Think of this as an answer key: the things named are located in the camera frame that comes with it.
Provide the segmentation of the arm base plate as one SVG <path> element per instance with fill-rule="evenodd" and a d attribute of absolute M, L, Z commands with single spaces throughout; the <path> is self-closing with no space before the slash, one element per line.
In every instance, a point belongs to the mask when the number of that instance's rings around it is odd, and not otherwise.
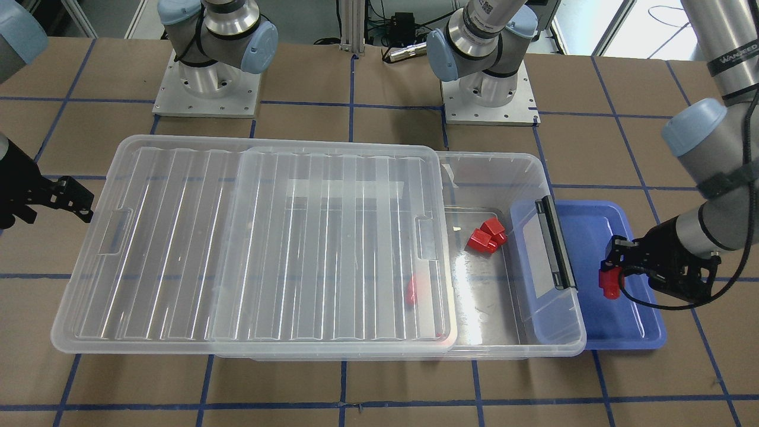
<path fill-rule="evenodd" d="M 518 72 L 496 78 L 481 72 L 442 82 L 447 122 L 453 125 L 537 126 L 541 123 L 525 62 Z"/>
<path fill-rule="evenodd" d="M 152 113 L 161 117 L 254 119 L 262 76 L 216 63 L 194 68 L 171 52 Z"/>

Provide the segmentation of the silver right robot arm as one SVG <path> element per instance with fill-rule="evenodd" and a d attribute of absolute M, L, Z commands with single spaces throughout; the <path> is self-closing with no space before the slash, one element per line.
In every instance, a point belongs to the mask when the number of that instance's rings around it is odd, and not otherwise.
<path fill-rule="evenodd" d="M 274 23 L 255 1 L 160 1 L 160 22 L 174 48 L 174 60 L 187 69 L 223 64 L 260 75 L 271 64 L 279 40 Z M 40 23 L 14 1 L 2 2 L 2 81 L 29 65 L 48 47 Z M 2 229 L 16 221 L 33 224 L 36 205 L 93 218 L 93 193 L 71 176 L 53 181 L 35 160 L 2 135 Z"/>

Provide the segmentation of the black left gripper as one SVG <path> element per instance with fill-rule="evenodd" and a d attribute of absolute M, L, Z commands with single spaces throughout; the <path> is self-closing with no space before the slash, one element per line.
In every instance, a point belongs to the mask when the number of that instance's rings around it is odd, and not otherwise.
<path fill-rule="evenodd" d="M 664 222 L 636 240 L 612 235 L 605 249 L 604 267 L 623 268 L 621 295 L 634 303 L 645 304 L 645 300 L 629 294 L 624 279 L 643 274 L 648 277 L 648 286 L 657 292 L 688 304 L 708 304 L 721 295 L 713 293 L 721 262 L 717 251 L 706 259 L 692 254 L 678 238 L 675 224 Z"/>

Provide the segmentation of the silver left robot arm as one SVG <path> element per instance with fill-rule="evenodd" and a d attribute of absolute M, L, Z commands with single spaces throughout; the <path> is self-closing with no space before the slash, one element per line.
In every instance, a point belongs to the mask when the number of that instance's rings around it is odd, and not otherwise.
<path fill-rule="evenodd" d="M 683 1 L 681 7 L 720 99 L 690 105 L 661 135 L 704 203 L 642 238 L 610 238 L 598 282 L 609 299 L 624 295 L 647 306 L 624 283 L 643 274 L 651 289 L 678 298 L 686 310 L 728 292 L 757 243 L 757 2 Z M 426 54 L 440 81 L 458 81 L 474 103 L 496 108 L 510 101 L 536 32 L 537 16 L 523 1 L 469 1 L 428 33 Z"/>

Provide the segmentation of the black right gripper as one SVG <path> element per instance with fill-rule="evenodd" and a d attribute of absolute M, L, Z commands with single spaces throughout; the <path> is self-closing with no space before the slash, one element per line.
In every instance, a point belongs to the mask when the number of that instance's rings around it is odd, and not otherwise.
<path fill-rule="evenodd" d="M 1 229 L 11 228 L 17 218 L 32 224 L 37 212 L 31 205 L 47 206 L 73 213 L 89 224 L 93 218 L 94 194 L 73 177 L 52 182 L 8 137 L 1 137 Z"/>

